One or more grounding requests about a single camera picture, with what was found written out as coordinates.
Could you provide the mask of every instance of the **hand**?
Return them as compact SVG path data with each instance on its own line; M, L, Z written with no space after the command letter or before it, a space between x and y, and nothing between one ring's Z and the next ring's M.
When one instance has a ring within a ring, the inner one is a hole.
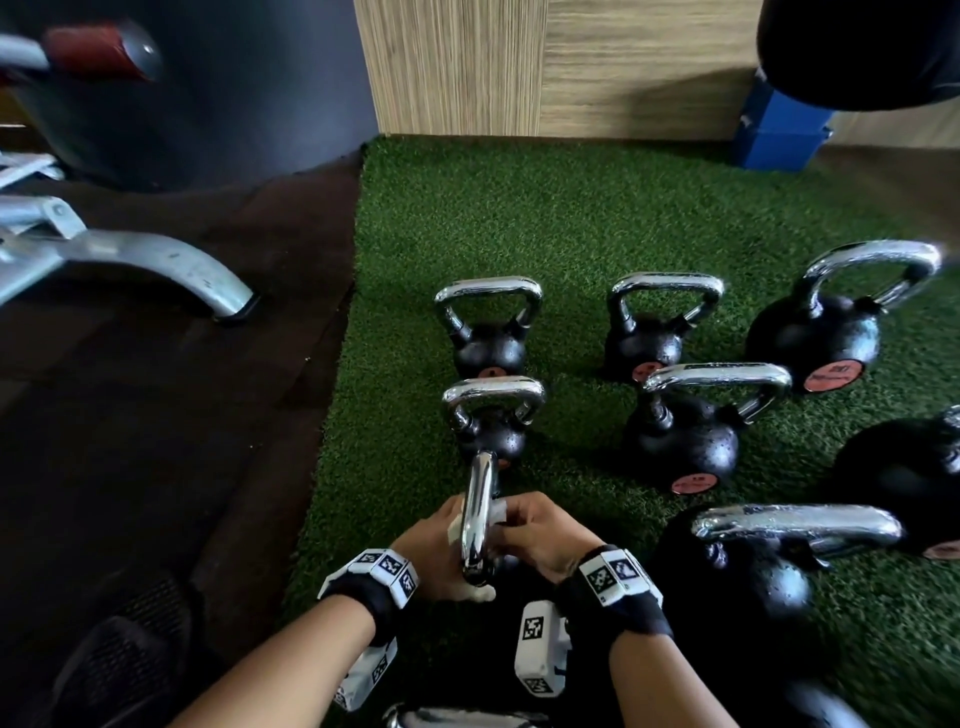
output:
M414 523L391 546L417 570L418 595L432 601L488 601L495 595L491 587L477 589L464 580L459 542L451 544L447 538L447 529L463 510L463 495L454 496L430 518Z
M566 579L584 556L604 544L543 493L505 499L510 525L491 526L491 548L514 554L554 584Z

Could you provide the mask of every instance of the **red circular weight label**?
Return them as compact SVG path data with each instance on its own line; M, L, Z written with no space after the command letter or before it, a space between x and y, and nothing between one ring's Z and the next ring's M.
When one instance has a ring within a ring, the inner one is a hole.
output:
M804 389L807 392L829 392L846 387L863 374L863 364L856 359L841 359L831 362L806 378Z
M955 561L960 559L960 541L944 541L942 544L931 546L924 551L928 559Z
M692 496L694 493L703 493L717 484L717 476L712 473L694 473L684 475L670 484L670 490L678 496Z
M658 361L648 361L644 364L639 364L638 366L635 366L634 370L631 372L631 378L637 384L642 384L647 380L647 377L657 369L663 369L663 365Z

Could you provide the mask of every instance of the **wooden wall panel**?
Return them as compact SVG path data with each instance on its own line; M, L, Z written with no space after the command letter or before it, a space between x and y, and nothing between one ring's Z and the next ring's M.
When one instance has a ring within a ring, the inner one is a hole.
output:
M536 135L547 0L354 0L380 131Z
M762 0L551 0L540 134L729 139Z
M960 149L960 98L918 109L837 113L832 144Z

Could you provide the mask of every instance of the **black punching bag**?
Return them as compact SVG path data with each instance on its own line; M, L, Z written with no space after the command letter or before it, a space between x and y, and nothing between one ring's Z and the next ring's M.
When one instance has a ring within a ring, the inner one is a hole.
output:
M826 109L960 95L960 0L764 0L756 49L778 91Z

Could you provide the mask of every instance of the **green turf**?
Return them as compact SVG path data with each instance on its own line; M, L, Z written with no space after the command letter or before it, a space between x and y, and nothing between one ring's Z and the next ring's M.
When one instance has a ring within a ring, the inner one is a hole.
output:
M511 274L540 282L545 301L528 373L547 384L550 399L505 487L544 490L602 536L642 552L671 515L698 501L638 488L591 464L594 452L616 445L635 401L630 387L594 375L611 283L635 270L723 278L727 296L690 336L685 360L737 360L753 317L812 257L854 240L911 234L903 221L854 202L826 173L748 172L696 148L377 141L363 173L356 293L286 617L313 603L329 570L363 547L388 544L467 484L439 410L456 379L432 307L443 285ZM828 289L868 292L893 272L847 272ZM881 358L862 381L765 414L743 437L735 483L701 500L811 499L858 429L956 401L958 282L956 272L944 274L884 320ZM679 312L691 303L680 295L657 305ZM960 564L875 553L836 566L816 577L818 620L842 638L828 682L874 728L956 725ZM420 608L424 644L401 645L400 667L377 688L377 709L408 697L421 668L462 645L464 616L476 609ZM763 645L746 648L762 653Z

